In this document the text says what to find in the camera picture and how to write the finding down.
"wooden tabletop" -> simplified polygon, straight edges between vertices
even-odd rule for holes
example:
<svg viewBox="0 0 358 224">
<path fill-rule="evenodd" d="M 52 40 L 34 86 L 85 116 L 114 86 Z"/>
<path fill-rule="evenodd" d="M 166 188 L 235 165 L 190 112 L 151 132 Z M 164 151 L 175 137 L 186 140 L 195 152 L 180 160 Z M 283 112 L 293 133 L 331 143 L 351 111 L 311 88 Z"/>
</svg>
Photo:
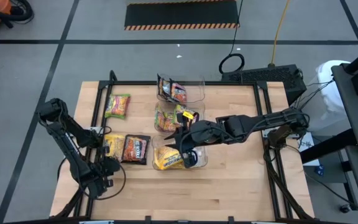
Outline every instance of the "wooden tabletop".
<svg viewBox="0 0 358 224">
<path fill-rule="evenodd" d="M 74 115 L 82 127 L 91 124 L 97 87 L 98 82 L 82 84 Z M 282 83 L 268 83 L 268 92 L 273 112 L 288 107 Z M 160 134 L 154 128 L 156 86 L 116 85 L 112 93 L 131 94 L 126 119 L 108 118 L 107 125 L 114 133 L 151 137 Z M 264 107 L 262 91 L 260 97 Z M 205 86 L 203 102 L 204 119 L 210 121 L 231 114 L 257 116 L 251 86 Z M 101 106 L 98 126 L 102 112 Z M 288 144 L 296 146 L 294 140 L 289 140 Z M 144 220 L 146 215 L 151 215 L 153 220 L 226 221 L 228 216 L 234 216 L 236 221 L 274 220 L 260 132 L 251 134 L 243 144 L 209 146 L 206 150 L 208 164 L 205 167 L 159 171 L 152 167 L 153 149 L 150 144 L 147 165 L 122 164 L 127 174 L 124 190 L 117 197 L 95 201 L 91 218 Z M 282 149 L 281 152 L 289 191 L 304 210 L 314 216 L 299 153 L 291 149 Z M 122 178 L 121 171 L 115 173 L 114 187 L 102 197 L 117 192 Z M 78 184 L 72 179 L 66 162 L 61 169 L 50 214 L 58 213 L 77 188 Z M 282 194 L 278 188 L 277 192 L 280 213 L 285 217 Z M 82 215 L 85 214 L 86 201 L 84 196 Z"/>
</svg>

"table leg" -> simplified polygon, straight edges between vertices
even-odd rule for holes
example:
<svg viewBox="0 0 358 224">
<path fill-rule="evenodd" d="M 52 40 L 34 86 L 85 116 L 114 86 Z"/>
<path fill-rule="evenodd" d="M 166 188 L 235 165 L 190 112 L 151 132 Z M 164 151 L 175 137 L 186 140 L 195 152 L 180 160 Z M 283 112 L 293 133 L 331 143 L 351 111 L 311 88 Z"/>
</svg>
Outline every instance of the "table leg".
<svg viewBox="0 0 358 224">
<path fill-rule="evenodd" d="M 301 160 L 305 164 L 320 157 L 344 149 L 346 146 L 355 146 L 357 144 L 353 129 L 348 129 L 330 139 L 327 139 L 307 150 L 302 151 Z"/>
</svg>

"yellow snack bag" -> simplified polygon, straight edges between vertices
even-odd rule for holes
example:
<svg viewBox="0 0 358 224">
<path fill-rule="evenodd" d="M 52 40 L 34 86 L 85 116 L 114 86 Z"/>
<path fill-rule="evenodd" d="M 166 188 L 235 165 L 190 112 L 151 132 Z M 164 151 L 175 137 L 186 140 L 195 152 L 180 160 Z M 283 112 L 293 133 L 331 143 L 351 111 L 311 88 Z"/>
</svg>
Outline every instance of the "yellow snack bag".
<svg viewBox="0 0 358 224">
<path fill-rule="evenodd" d="M 106 156 L 114 157 L 118 161 L 122 160 L 122 150 L 124 149 L 125 136 L 121 134 L 107 134 L 104 136 L 104 145 L 109 146 Z"/>
<path fill-rule="evenodd" d="M 154 150 L 154 163 L 158 169 L 184 169 L 183 159 L 179 151 L 167 146 L 162 146 Z"/>
</svg>

